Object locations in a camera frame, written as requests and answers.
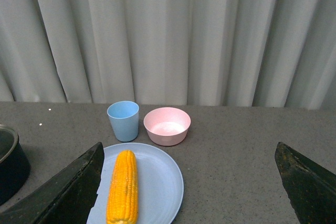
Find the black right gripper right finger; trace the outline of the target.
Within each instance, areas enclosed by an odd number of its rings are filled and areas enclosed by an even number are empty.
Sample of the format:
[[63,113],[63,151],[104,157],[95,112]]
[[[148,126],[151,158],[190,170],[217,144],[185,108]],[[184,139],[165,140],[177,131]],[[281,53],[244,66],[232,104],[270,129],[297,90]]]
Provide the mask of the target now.
[[275,162],[300,223],[335,223],[335,174],[283,142]]

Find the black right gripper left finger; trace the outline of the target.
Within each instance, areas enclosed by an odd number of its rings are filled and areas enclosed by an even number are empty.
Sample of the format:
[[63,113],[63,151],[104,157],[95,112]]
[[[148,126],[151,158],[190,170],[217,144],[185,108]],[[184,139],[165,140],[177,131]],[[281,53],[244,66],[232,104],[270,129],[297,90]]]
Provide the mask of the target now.
[[97,199],[103,163],[103,145],[98,142],[2,212],[1,223],[86,223]]

